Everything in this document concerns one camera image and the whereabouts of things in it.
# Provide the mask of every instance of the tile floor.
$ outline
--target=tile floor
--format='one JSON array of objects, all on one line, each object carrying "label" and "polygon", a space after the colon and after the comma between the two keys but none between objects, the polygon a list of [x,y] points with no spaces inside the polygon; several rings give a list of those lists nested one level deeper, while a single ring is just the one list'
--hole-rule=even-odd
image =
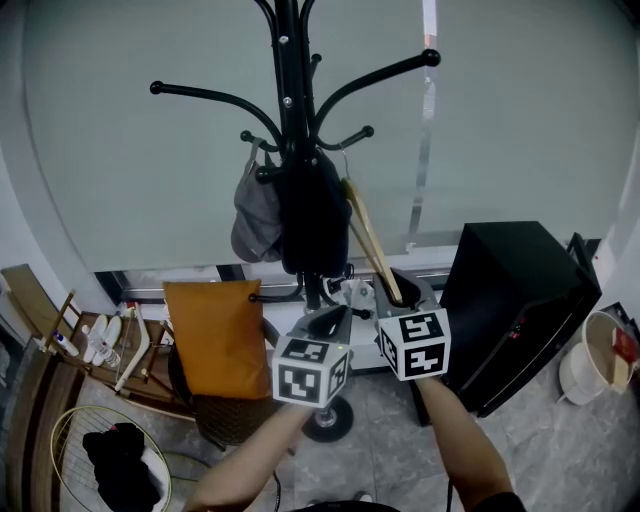
[{"label": "tile floor", "polygon": [[[618,512],[640,490],[640,413],[631,392],[602,395],[576,407],[557,403],[558,360],[489,418],[479,420],[504,457],[528,510]],[[406,385],[389,373],[352,377],[343,396],[354,409],[351,432],[333,444],[301,437],[295,457],[278,468],[280,510],[312,499],[348,499],[359,490],[402,512],[444,511],[447,478],[431,428],[420,428]],[[165,452],[215,464],[221,454],[202,439],[194,423],[129,405],[87,380],[79,402],[106,405],[132,417]],[[202,469],[167,457],[172,474],[197,478]],[[174,482],[169,510],[179,511],[193,483]],[[252,511],[273,510],[270,481]],[[61,510],[77,508],[62,491]],[[454,498],[453,511],[461,511]]]}]

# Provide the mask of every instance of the metal stand base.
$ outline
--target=metal stand base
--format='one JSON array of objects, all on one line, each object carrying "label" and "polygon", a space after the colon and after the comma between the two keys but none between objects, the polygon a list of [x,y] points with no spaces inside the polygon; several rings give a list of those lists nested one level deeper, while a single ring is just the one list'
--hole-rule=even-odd
[{"label": "metal stand base", "polygon": [[302,427],[302,432],[317,443],[332,443],[346,436],[353,426],[353,409],[341,396],[329,407],[316,412]]}]

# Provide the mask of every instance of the chair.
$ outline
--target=chair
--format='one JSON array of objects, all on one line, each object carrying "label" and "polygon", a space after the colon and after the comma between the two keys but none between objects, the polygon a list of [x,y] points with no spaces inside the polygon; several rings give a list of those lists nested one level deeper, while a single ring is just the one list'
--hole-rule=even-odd
[{"label": "chair", "polygon": [[[275,347],[278,331],[263,320],[265,340]],[[191,410],[200,434],[220,451],[242,444],[280,407],[271,397],[242,400],[217,396],[193,395],[187,386],[178,350],[169,355],[169,379],[178,398]]]}]

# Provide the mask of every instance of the black bag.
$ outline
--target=black bag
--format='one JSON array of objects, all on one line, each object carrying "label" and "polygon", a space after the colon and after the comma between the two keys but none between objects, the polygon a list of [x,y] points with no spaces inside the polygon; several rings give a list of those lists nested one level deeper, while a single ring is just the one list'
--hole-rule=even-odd
[{"label": "black bag", "polygon": [[351,206],[333,162],[319,149],[315,155],[316,165],[299,162],[274,182],[283,224],[282,265],[290,274],[340,277],[349,252]]}]

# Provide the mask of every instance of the white bucket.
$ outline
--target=white bucket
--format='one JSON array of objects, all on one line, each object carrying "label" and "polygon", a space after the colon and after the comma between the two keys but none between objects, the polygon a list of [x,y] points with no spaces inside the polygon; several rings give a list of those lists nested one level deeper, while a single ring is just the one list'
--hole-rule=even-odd
[{"label": "white bucket", "polygon": [[616,327],[622,328],[616,318],[593,311],[576,331],[574,337],[579,341],[560,363],[562,398],[584,405],[610,387],[607,375],[612,371],[611,344]]}]

